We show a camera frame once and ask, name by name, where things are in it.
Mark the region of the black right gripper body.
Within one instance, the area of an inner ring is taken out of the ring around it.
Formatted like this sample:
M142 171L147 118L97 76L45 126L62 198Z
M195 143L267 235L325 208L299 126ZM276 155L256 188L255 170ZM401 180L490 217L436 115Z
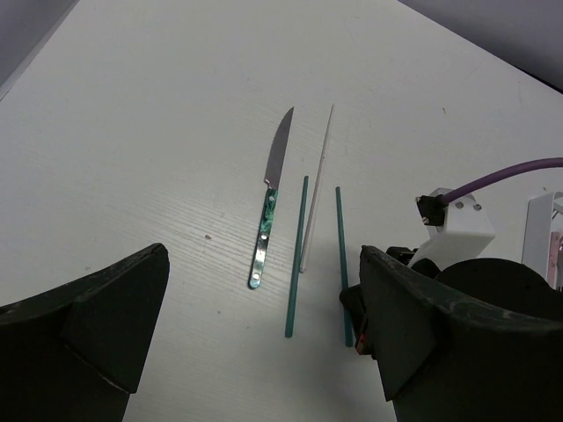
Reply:
M423 258L411 269L493 306L531 317L555 318L555 290L524 264L504 258L473 258L441 270L434 261ZM340 303L347 313L347 344L360 355L374 356L374 340L368 334L369 317L362 287L342 289Z

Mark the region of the green handle knife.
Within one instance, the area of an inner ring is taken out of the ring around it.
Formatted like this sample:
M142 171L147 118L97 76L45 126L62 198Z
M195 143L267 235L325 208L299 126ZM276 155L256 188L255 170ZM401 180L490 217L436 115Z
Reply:
M278 199L278 189L282 176L282 167L285 159L289 133L294 114L291 107L283 116L269 152L264 183L267 185L266 195L260 216L260 224L252 254L247 286L257 289L262 282L262 274L266 263L268 243L274 222L274 211Z

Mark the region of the teal chopstick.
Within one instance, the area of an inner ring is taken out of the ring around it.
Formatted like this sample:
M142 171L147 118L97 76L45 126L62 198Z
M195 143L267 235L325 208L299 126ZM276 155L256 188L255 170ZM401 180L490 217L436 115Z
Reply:
M345 239L344 221L343 221L342 198L341 198L341 190L339 186L335 187L335 198L336 198L337 230L338 230L339 254L340 254L340 283L341 283L341 289L345 290L348 288L347 252L346 252L346 239ZM345 346L352 347L354 344L353 328L352 328L350 315L348 314L346 308L343 308L343 324L344 324Z
M285 338L291 338L294 332L295 314L296 314L296 297L297 297L298 280L300 274L299 268L301 265L302 248L303 248L303 225L304 225L304 217L306 211L308 185L309 185L309 177L304 176L302 193L301 193L301 202L299 207L298 223L296 229L296 241L294 247L292 271L291 271L291 278L289 283L289 299L288 299L286 323L284 330Z

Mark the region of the white chopstick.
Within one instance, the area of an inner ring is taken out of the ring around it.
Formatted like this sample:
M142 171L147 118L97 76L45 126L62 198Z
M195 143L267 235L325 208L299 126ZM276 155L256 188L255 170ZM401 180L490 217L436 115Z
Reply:
M307 220L307 224L305 227L304 237L303 237L303 250L302 250L302 257L300 262L299 271L300 273L305 273L308 263L309 257L311 253L311 245L312 239L315 229L315 223L317 218L318 212L318 201L320 197L320 192L322 189L323 177L324 177L324 170L325 170L325 160L329 150L329 143L331 140L331 130L332 130L332 123L333 123L333 114L334 114L335 104L331 105L327 125L325 129L325 136L323 140L323 145L321 149L320 158L318 161L318 170L315 179L315 185L313 188L313 194L311 197L311 205L309 210L309 216Z

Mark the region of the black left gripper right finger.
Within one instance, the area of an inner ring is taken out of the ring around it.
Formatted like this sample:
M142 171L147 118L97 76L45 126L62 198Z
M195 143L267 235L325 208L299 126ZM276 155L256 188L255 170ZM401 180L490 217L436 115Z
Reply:
M562 294L555 318L493 306L373 246L360 281L384 396L400 421L559 421Z

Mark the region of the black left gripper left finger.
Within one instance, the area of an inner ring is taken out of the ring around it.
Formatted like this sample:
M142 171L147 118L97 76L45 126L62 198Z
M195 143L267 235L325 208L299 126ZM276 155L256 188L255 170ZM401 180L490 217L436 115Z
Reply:
M152 244L1 308L3 421L121 421L137 392L170 272Z

